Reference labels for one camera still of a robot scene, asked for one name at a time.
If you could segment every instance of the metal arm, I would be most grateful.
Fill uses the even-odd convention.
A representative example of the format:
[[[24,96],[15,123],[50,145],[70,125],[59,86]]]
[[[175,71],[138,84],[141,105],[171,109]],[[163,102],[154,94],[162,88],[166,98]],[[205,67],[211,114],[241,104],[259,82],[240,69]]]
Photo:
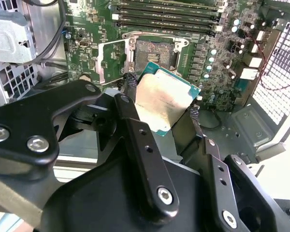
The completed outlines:
[[[237,198],[249,198],[250,190],[267,204],[258,214],[271,215],[260,231],[290,231],[288,217],[264,196],[244,163],[220,160],[195,110],[173,128],[189,169],[162,159],[134,107],[135,82],[124,92],[112,98],[76,81],[0,107],[0,205],[42,232],[254,231],[254,216],[241,215],[245,205]],[[52,171],[58,141],[81,130],[98,132],[99,166],[63,185]],[[241,194],[233,190],[238,178],[247,183]]]

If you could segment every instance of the metal mesh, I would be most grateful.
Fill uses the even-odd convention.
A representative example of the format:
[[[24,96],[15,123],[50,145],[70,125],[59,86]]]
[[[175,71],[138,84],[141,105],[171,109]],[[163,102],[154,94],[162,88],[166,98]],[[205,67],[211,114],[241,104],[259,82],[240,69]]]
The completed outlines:
[[[277,89],[290,85],[290,23],[287,23],[262,77],[264,86]],[[278,125],[290,114],[290,87],[271,91],[260,83],[253,98]]]

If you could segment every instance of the metal panel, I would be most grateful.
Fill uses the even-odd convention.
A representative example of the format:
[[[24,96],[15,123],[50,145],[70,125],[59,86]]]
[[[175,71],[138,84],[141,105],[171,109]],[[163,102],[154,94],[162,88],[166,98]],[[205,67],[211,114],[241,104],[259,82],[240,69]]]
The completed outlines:
[[[27,20],[20,12],[0,11],[0,61],[25,63],[36,57]]]
[[[23,12],[21,0],[0,0],[0,12]],[[22,98],[37,83],[37,66],[0,62],[0,106]]]

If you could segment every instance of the ram slot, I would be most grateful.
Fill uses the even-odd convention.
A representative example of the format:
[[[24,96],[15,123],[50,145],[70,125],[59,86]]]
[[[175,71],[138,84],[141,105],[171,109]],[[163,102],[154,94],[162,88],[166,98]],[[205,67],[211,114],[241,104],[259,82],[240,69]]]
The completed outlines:
[[[123,9],[135,9],[135,10],[146,10],[146,11],[152,11],[152,12],[169,12],[169,13],[175,13],[178,14],[184,14],[184,15],[190,15],[195,16],[197,14],[203,15],[203,17],[210,17],[210,16],[216,16],[218,17],[218,13],[210,10],[204,10],[204,9],[196,9],[196,8],[186,8],[186,7],[172,7],[172,6],[166,6],[166,5],[156,5],[156,4],[150,4],[150,3],[142,3],[142,2],[118,2],[115,5],[121,6]]]
[[[141,4],[146,4],[146,5],[170,6],[170,7],[175,7],[177,9],[192,8],[192,9],[200,9],[204,11],[213,11],[213,12],[217,12],[220,9],[219,7],[216,7],[216,6],[205,6],[205,5],[183,3],[183,2],[176,2],[176,1],[166,1],[166,0],[121,0],[121,1],[113,1],[113,2],[123,2],[125,4],[139,2]]]
[[[157,29],[157,30],[169,30],[169,31],[174,31],[174,32],[188,32],[188,33],[197,33],[197,34],[206,34],[206,35],[211,35],[212,32],[211,30],[208,29],[197,29],[197,28],[183,28],[183,27],[173,27],[170,25],[159,25],[159,24],[151,24],[151,23],[138,23],[135,24],[133,21],[127,20],[127,21],[120,21],[117,23],[119,27],[122,28],[144,28],[144,29]]]
[[[145,19],[145,18],[137,18],[137,17],[131,17],[129,16],[128,18],[125,17],[120,17],[119,18],[119,22],[133,22],[136,24],[140,24],[140,23],[146,23],[148,25],[159,25],[162,27],[181,27],[183,29],[192,29],[192,30],[210,30],[211,29],[211,25],[198,25],[198,24],[184,24],[181,22],[168,22],[168,21],[164,21],[162,19]]]
[[[149,14],[146,12],[139,12],[139,14],[131,14],[121,12],[119,15],[119,19],[136,19],[136,20],[148,20],[150,18],[150,21],[159,21],[159,22],[165,22],[165,23],[181,23],[185,25],[193,25],[193,26],[202,26],[202,27],[209,27],[211,28],[213,26],[213,21],[209,21],[206,19],[200,19],[200,18],[190,18],[187,16],[178,16],[174,17],[171,15],[157,15],[157,14]]]
[[[148,8],[139,8],[139,7],[133,7],[133,6],[123,6],[119,11],[116,11],[117,13],[122,14],[142,14],[142,13],[148,13],[153,15],[161,15],[162,17],[176,17],[177,19],[181,19],[181,17],[184,18],[192,18],[197,19],[196,21],[203,21],[203,22],[213,22],[218,19],[216,16],[212,15],[204,15],[204,14],[191,14],[189,12],[172,12],[172,11],[164,11],[160,9],[148,9]]]

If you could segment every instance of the capacitor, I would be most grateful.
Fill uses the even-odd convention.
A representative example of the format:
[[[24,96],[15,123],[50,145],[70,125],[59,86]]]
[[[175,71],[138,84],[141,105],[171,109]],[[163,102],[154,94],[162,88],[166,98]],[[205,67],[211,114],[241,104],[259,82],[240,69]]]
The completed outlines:
[[[206,66],[206,70],[211,71],[212,70],[212,66],[211,65],[207,65]]]
[[[213,58],[213,57],[209,57],[209,58],[208,58],[208,61],[211,62],[211,63],[213,63],[213,62],[215,61],[215,58]]]
[[[239,48],[241,48],[241,49],[243,49],[243,48],[245,47],[245,45],[243,45],[241,42],[238,42],[238,43],[237,43],[237,46],[238,46]]]
[[[226,69],[229,69],[230,68],[230,65],[226,62],[223,63],[223,66],[226,68]]]
[[[71,33],[66,32],[65,37],[67,40],[69,40],[70,38],[72,38],[72,35],[71,35]]]
[[[237,32],[237,29],[238,29],[238,27],[237,26],[234,26],[234,27],[231,28],[231,31],[232,32]]]
[[[239,47],[236,47],[235,50],[238,52],[238,54],[242,54],[243,53],[243,50],[240,49]]]
[[[239,19],[233,20],[233,25],[234,26],[238,26],[239,24],[240,24],[240,20]]]
[[[246,22],[244,25],[245,25],[246,27],[250,28],[250,29],[254,29],[254,28],[255,28],[255,25],[252,24],[252,23],[248,23],[248,22]]]
[[[229,72],[229,73],[228,73],[228,76],[229,76],[231,79],[234,79],[234,78],[235,78],[235,75],[234,75],[232,72]]]
[[[217,50],[216,49],[212,49],[211,50],[211,54],[214,56],[214,55],[216,55],[217,54]]]

